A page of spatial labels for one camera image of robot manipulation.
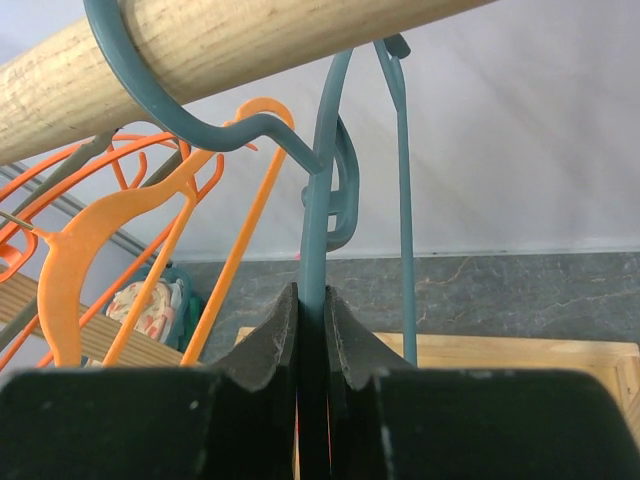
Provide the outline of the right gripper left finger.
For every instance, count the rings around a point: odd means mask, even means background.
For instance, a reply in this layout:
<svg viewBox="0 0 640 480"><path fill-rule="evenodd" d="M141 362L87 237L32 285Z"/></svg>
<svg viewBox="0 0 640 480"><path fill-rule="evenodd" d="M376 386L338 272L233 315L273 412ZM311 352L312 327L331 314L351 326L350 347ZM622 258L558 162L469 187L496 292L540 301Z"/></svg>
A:
<svg viewBox="0 0 640 480"><path fill-rule="evenodd" d="M290 479L298 292L201 367L23 371L1 387L5 479Z"/></svg>

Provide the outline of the blue-grey hanger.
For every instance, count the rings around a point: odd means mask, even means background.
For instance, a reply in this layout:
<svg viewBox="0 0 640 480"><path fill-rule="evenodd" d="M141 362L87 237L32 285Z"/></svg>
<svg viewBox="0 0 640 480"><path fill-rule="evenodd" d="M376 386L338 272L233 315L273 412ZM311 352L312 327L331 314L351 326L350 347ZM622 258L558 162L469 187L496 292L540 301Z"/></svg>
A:
<svg viewBox="0 0 640 480"><path fill-rule="evenodd" d="M331 474L324 367L326 256L353 237L358 220L359 165L339 107L352 57L334 55L318 108L311 146L281 120L253 114L230 127L207 124L180 106L160 86L136 51L116 1L87 1L85 13L110 69L132 99L179 139L220 152L267 136L309 174L299 270L299 375L297 387L300 472L304 479Z"/></svg>

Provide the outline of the orange hanger of grey garment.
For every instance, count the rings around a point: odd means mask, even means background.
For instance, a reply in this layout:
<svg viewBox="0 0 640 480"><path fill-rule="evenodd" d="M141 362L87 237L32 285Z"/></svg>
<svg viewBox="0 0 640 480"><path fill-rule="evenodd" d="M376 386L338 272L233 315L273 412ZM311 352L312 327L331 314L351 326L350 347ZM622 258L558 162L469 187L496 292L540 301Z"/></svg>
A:
<svg viewBox="0 0 640 480"><path fill-rule="evenodd" d="M130 189L143 188L141 186L141 182L144 179L147 173L148 162L146 158L146 153L142 151L144 148L151 145L163 145L167 148L176 149L177 160L175 162L169 162L171 160L170 157L163 165L162 168L159 168L155 173L164 172L166 175L160 180L158 183L163 181L168 176L172 175L173 171L177 169L183 162L183 155L188 153L189 148L186 146L186 142L175 140L173 137L170 138L169 133L158 133L155 135L137 135L137 134L115 134L115 141L128 141L126 145L118 147L114 149L112 143L113 140L110 140L108 145L105 147L104 152L99 155L95 160L92 160L94 156L97 154L91 155L88 160L84 161L81 165L74 160L74 162L69 162L68 160L71 157L78 157L76 153L78 151L84 149L84 147L89 147L90 143L94 143L94 138L91 142L87 142L85 144L76 144L72 145L65 150L56 153L51 156L47 160L42 161L38 165L29 168L26 172L20 174L16 179L12 180L9 185L3 187L1 189L1 200L4 200L11 193L13 193L18 187L23 186L28 180L32 180L37 174L42 171L62 162L64 165L61 165L60 168L56 170L54 173L58 173L58 171L65 166L71 168L74 167L75 170L71 171L69 169L69 174L64 176L64 178L60 177L59 181L52 185L48 190L43 191L43 193L30 201L18 214L12 214L14 217L17 217L18 220L23 221L25 223L30 223L28 220L31 220L35 215L39 214L45 207L53 203L55 200L59 199L71 189L76 184L88 178L90 175L98 172L99 170L105 168L107 165L113 166L114 175L120 185L121 191L126 191ZM137 176L131 182L131 184L127 184L126 178L122 172L121 166L119 164L119 160L122 157L132 155L135 152L141 151L138 154L139 160L139 169ZM219 182L224 173L224 154L218 153L216 154L216 170L211 179L203 186L202 189L198 189L197 183L195 180L196 172L202 168L199 166L196 170L191 173L191 177L189 181L185 180L188 183L190 191L195 195L195 205L199 203L202 198L204 198ZM121 289L121 287L128 281L133 274L139 269L143 263L145 263L151 257L151 254L155 252L155 250L161 246L162 243L170 236L170 231L174 227L174 223L176 219L172 220L168 226L161 232L160 235L150 244L150 246L146 247L145 250L141 254L138 255L137 259L133 262L132 266L128 267L127 270L116 280L98 299L89 307L89 314L94 315L101 311L102 307L110 300L111 297L115 295L115 293ZM33 230L29 230L29 228L25 227L22 224L17 224L13 220L6 220L7 225L1 226L1 259L6 262L6 267L4 267L4 271L1 272L1 284L8 281L12 278L21 267L33 256L38 246L38 238L42 238L46 240L44 237L38 237L37 233L44 234L43 230L37 230L35 233ZM11 238L13 238L18 231L22 231L24 233L26 239L26 250L20 251L15 248L13 245L9 244ZM91 316L84 313L83 316L79 317L79 325L81 330L85 327L86 324L91 320ZM12 360L15 354L22 347L26 339L34 333L36 327L39 327L40 317L33 313L29 316L27 312L26 323L24 326L17 327L17 333L10 338L7 343L8 348L7 352L1 357L1 371L6 368L7 364Z"/></svg>

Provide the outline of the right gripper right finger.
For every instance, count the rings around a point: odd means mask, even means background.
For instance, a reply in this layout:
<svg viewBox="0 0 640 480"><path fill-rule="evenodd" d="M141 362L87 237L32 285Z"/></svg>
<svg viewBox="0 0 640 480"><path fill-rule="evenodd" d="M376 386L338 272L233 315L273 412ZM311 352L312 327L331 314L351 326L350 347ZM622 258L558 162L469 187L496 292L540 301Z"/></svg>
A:
<svg viewBox="0 0 640 480"><path fill-rule="evenodd" d="M593 376L420 369L325 300L336 479L635 479L639 450Z"/></svg>

